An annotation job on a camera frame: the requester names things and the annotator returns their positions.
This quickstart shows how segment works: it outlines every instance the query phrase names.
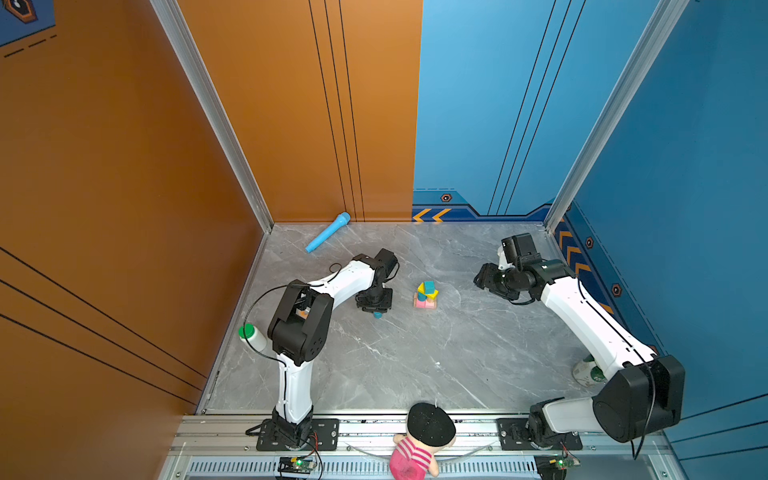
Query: doll black hat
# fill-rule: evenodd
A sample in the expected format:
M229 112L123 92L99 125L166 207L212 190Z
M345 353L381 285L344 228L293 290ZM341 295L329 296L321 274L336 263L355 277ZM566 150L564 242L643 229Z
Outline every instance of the doll black hat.
M430 447L442 447L456 436L456 427L445 410L429 403L417 403L408 411L408 433Z

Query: white bottle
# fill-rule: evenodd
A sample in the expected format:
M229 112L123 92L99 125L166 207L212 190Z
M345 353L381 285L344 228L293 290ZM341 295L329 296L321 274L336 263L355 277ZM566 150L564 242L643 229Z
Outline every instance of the white bottle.
M257 352L266 348L266 337L250 323L246 323L245 327L241 326L238 333L240 334L240 341L249 343Z

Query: gray marble surface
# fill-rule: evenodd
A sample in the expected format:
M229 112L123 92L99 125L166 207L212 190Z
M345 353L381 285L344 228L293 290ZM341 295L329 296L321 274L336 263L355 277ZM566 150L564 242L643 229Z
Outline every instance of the gray marble surface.
M510 235L530 232L542 256L555 258L558 252L542 226L353 223L306 253L304 247L324 227L275 226L247 305L273 286L322 278L332 263L346 265L358 253L374 257L380 248L391 250L400 270L387 283L394 299L382 319L358 310L354 299L333 312L327 343L313 367L316 412L407 409L419 400L445 409L527 412L541 400L594 394L571 377L571 368L588 351L553 312L541 302L510 305L472 283L483 263L498 261L496 249ZM434 280L440 291L437 310L413 307L413 293L425 280ZM268 293L249 323L266 334L281 296L282 290ZM249 351L237 333L228 343L208 412L271 410L278 395L277 364ZM271 344L265 353L274 354Z

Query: black cable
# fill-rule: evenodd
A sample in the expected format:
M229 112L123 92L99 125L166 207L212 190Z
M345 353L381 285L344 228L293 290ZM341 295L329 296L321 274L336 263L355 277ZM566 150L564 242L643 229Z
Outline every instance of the black cable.
M530 304L532 304L533 302L535 302L535 301L536 301L536 299L535 299L534 297L531 297L531 299L530 299L530 300L526 300L526 301L524 301L524 302L513 302L513 301L512 301L512 300L511 300L509 297L507 297L507 301L508 301L508 302L509 302L511 305L530 305Z
M317 439L317 432L315 432L315 453L317 454L317 460L320 462L320 476L317 480L323 480L323 473L325 473L325 465L323 465L323 459L320 458L320 452L317 451L319 440Z
M331 268L333 268L334 265L338 265L339 269L336 271L336 275L334 275L331 278L331 280L328 280L328 282L326 282L326 284L330 283L331 281L333 281L333 279L335 279L339 275L339 272L341 272L341 270L342 270L342 264L338 263L338 262L335 262L335 263L331 263L331 266L328 267L328 270L330 272L333 272L333 270L331 270ZM250 315L251 310L253 310L253 308L256 306L257 303L259 303L259 300L264 298L265 295L267 295L269 292L273 292L275 290L278 290L278 289L281 289L281 288L285 288L285 287L291 286L291 285L312 286L312 285L309 285L308 283L304 283L304 282L302 282L302 283L291 282L291 283L286 283L285 285L274 286L274 287L270 288L269 290L267 290L266 292L262 293L259 296L259 298L255 299L253 301L253 303L250 304L250 307L248 307L248 311L246 311L245 316L243 317L243 338L245 339L245 343L248 344L250 349L252 349L254 352L256 352L257 355L262 356L265 359L273 360L274 362L282 363L283 367L285 367L285 370L283 371L283 401L286 400L286 395L288 393L288 364L285 363L281 359L278 359L278 358L273 357L273 356L264 355L259 350L256 350L253 347L253 345L250 344L250 340L248 340L248 336L245 334L245 325L247 324L248 316ZM288 418L288 410L287 409L288 409L287 404L284 403L283 404L283 417L285 419ZM257 427L261 427L261 425L257 425L256 427L252 427L252 428L246 430L246 435L252 435L253 434L253 430L256 429Z
M390 280L394 280L394 279L395 279L395 277L397 276L397 273L398 273L399 271L400 271L400 262L398 262L398 263L397 263L397 270L395 270L395 274L394 274L394 275L392 275L390 278L388 278L388 279L384 280L382 283L387 283L387 282L389 282Z
M259 425L256 425L255 427L251 427L248 430L245 431L245 434L249 437L257 437L261 433L261 427L266 423L266 420L263 420Z
M654 406L656 405L656 380L654 379L654 374L653 372L651 372L649 365L647 364L643 356L637 351L637 349L634 348L634 346L632 346L632 344L629 343L627 339L625 339L624 336L618 332L618 330L616 330L616 328L611 324L611 322L609 322L603 316L603 314L600 313L598 309L596 309L594 306L592 306L591 303L589 303L589 301L587 300L587 297L584 296L584 292L581 291L581 280L578 277L576 277L576 284L578 285L578 292L581 295L581 298L583 299L583 301L587 305L589 305L589 307L592 308L594 312L598 314L600 318L602 318L603 321L606 322L613 329L614 332L616 332L617 335L619 335L619 337L624 341L624 343L626 343L627 345L629 345L630 348L632 348L632 351L634 351L635 355L637 355L637 357L640 359L641 365L645 367L648 378L650 379L650 406L648 407L648 416L645 419L645 426L643 427L643 435L640 438L640 443L637 445L636 452L634 450L634 442L632 442L632 459L637 460L637 457L640 456L640 450L643 448L643 444L645 443L645 435L648 431L648 423L650 422L650 415L653 413Z
M530 304L532 304L533 302L536 301L536 299L531 295L531 292L528 292L528 295L531 295L531 299L530 300L526 300L524 302L513 302L512 299L509 298L509 288L507 288L507 286L504 283L502 283L502 286L504 286L504 290L506 290L506 293L504 294L504 298L506 298L506 300L511 305L530 305Z
M245 325L246 325L246 321L248 320L248 315L250 315L250 311L251 311L251 310L253 310L253 308L256 306L256 304L257 304L257 303L259 303L259 300L261 300L262 298L264 298L264 296L265 296L265 295L267 295L269 292L273 292L273 291L275 291L275 290L278 290L278 289L280 289L280 288L285 288L285 287L287 287L287 286L289 286L289 285L296 285L296 284L295 284L295 283L286 283L285 285L280 285L280 286L275 286L275 287L273 287L273 288L270 288L270 289L269 289L269 290L267 290L266 292L262 293L262 294L261 294L261 296L260 296L259 298L257 298L257 299L256 299L256 300L255 300L253 303L251 303L251 304L250 304L250 307L248 308L248 311L245 313L245 316L243 317L243 338L245 339L245 343L247 343L247 344L248 344L248 346L250 347L250 349L252 349L252 350L253 350L254 352L256 352L257 354L261 355L261 356L262 356L262 357L264 357L265 359L268 359L268 360L273 360L273 361L275 361L275 362L280 362L280 363L282 363L282 364L283 364L283 366L285 367L285 370L283 371L283 399L285 399L285 398L286 398L286 395L287 395L287 393L288 393L288 364L287 364L287 363L285 363L285 362L284 362L283 360L281 360L281 359L275 358L275 357L273 357L273 356L264 355L264 354L263 354L263 353L261 353L259 350L256 350L255 348L253 348L253 345L251 345L251 344L250 344L250 340L248 340L248 336L245 334ZM288 408L288 407L287 407L287 406L286 406L286 404L284 403L284 404L283 404L283 417L284 417L285 419L287 419L287 418L288 418L288 411L287 411L287 408Z

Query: yellow block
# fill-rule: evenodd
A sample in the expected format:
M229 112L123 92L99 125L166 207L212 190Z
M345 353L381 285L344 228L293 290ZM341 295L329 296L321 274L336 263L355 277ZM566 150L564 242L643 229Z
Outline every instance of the yellow block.
M440 290L435 289L434 293L424 293L424 282L422 282L421 285L419 285L419 293L422 295L426 295L427 298L431 298L432 300L437 298L437 294L440 293Z

